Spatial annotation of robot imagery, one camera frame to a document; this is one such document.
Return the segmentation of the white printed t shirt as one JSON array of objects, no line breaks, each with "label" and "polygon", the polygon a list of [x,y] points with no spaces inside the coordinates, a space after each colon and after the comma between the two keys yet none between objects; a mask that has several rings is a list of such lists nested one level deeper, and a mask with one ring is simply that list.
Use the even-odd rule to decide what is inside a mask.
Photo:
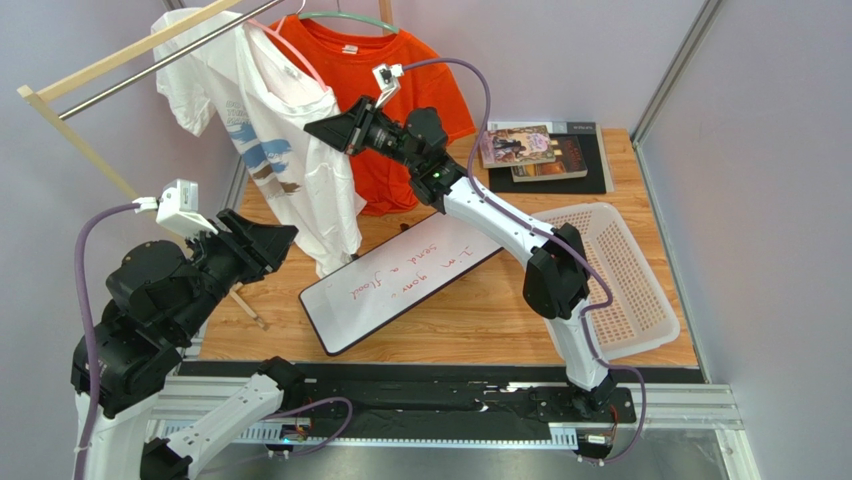
[{"label": "white printed t shirt", "polygon": [[339,114],[333,90],[286,57],[259,26],[245,22],[156,74],[177,123],[199,136],[220,117],[272,213],[294,225],[296,245],[324,277],[360,248],[356,192],[347,155],[304,131]]}]

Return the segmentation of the pink clothes hanger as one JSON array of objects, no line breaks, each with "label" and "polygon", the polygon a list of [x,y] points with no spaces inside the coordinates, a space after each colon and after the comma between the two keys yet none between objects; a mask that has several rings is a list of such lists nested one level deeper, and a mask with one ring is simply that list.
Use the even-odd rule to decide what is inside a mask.
[{"label": "pink clothes hanger", "polygon": [[329,91],[330,87],[323,80],[322,76],[319,74],[313,64],[305,57],[305,55],[298,48],[296,48],[289,40],[287,40],[282,35],[283,27],[286,24],[286,18],[287,15],[282,17],[278,21],[277,27],[275,29],[272,29],[268,25],[263,24],[254,19],[250,19],[249,23],[261,29],[268,36],[271,36],[273,40],[277,40],[281,45],[283,45],[285,49],[288,50],[301,63],[301,65],[307,69],[307,73],[317,82],[319,87],[324,92]]}]

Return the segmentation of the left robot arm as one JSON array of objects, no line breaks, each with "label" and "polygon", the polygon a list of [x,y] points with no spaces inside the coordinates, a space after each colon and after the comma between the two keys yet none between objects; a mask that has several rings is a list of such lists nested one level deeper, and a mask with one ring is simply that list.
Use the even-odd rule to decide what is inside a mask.
[{"label": "left robot arm", "polygon": [[75,243],[74,268],[84,334],[71,382],[78,412],[77,479],[193,479],[239,433],[291,401],[303,375],[281,358],[264,361],[241,391],[183,435],[148,439],[150,414],[182,350],[236,284],[276,272],[298,230],[219,212],[185,246],[147,241],[106,280],[111,298],[92,315],[85,248],[89,220]]}]

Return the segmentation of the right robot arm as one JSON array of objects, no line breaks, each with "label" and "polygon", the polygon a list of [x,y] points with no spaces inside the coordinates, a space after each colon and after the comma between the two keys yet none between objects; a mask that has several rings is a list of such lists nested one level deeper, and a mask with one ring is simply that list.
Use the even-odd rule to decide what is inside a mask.
[{"label": "right robot arm", "polygon": [[398,122],[362,96],[346,112],[303,129],[347,155],[370,150],[403,165],[422,204],[475,228],[510,253],[524,269],[523,298],[545,320],[568,382],[580,389],[589,408],[606,406],[616,383],[589,319],[597,307],[589,283],[605,282],[589,264],[576,227],[538,221],[489,192],[447,152],[448,136],[433,107],[415,109]]}]

